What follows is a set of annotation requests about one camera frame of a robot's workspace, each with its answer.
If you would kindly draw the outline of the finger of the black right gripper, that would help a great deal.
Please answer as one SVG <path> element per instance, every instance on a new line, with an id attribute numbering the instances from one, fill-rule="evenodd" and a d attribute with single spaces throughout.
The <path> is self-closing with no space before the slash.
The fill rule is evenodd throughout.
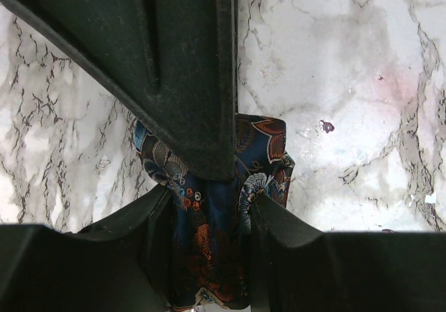
<path id="1" fill-rule="evenodd" d="M 236 0 L 1 0 L 196 175 L 235 172 Z"/>

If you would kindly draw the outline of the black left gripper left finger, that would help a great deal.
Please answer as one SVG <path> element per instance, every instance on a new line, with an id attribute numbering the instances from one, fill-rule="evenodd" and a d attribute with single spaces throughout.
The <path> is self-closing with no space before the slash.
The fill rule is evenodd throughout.
<path id="1" fill-rule="evenodd" d="M 1 226 L 2 311 L 164 311 L 171 192 L 162 186 L 77 233 Z"/>

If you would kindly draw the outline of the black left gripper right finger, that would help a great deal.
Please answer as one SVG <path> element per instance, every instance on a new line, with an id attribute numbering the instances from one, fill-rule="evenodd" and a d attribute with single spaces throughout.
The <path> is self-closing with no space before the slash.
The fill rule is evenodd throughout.
<path id="1" fill-rule="evenodd" d="M 324 233 L 266 194 L 251 207 L 253 311 L 444 311 L 442 233 Z"/>

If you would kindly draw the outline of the navy floral tie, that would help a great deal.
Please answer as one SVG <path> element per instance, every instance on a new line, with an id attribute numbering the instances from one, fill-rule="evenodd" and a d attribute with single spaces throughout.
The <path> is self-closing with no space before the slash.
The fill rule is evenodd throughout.
<path id="1" fill-rule="evenodd" d="M 196 177 L 151 131 L 136 123 L 133 142 L 147 174 L 173 193 L 171 311 L 249 304 L 250 208 L 260 194 L 281 206 L 294 161 L 286 152 L 283 120 L 236 117 L 235 175 Z"/>

